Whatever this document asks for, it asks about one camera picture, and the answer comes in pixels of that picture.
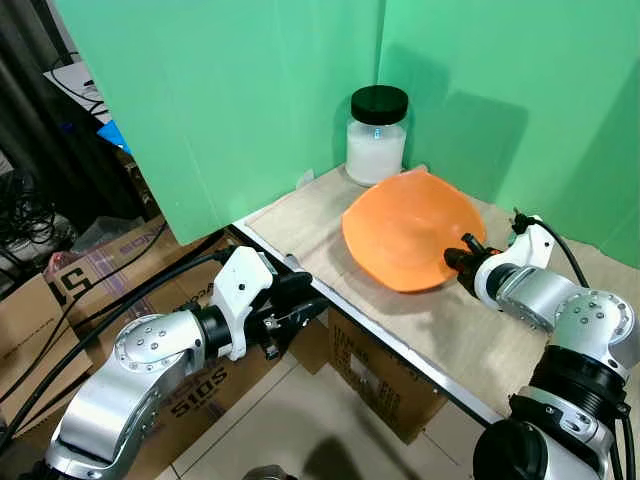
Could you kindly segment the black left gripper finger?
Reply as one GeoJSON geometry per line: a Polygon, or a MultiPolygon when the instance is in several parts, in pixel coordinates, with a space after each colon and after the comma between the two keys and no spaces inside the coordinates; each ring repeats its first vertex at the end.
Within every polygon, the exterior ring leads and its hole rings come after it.
{"type": "Polygon", "coordinates": [[[271,280],[271,301],[273,302],[305,302],[314,297],[312,288],[314,276],[307,271],[285,271],[275,275],[271,280]]]}
{"type": "Polygon", "coordinates": [[[328,308],[326,300],[306,300],[297,305],[275,308],[271,315],[271,337],[296,337],[316,316],[328,308]]]}

